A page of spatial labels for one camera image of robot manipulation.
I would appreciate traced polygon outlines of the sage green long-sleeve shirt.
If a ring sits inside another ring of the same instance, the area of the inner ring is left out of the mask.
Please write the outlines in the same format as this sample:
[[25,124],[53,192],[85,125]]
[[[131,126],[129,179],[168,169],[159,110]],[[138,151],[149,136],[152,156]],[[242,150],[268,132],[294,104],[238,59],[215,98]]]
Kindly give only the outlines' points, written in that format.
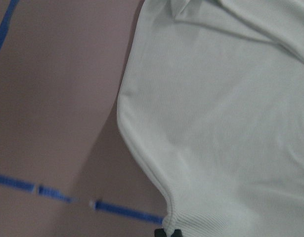
[[146,0],[117,105],[176,237],[304,237],[304,0]]

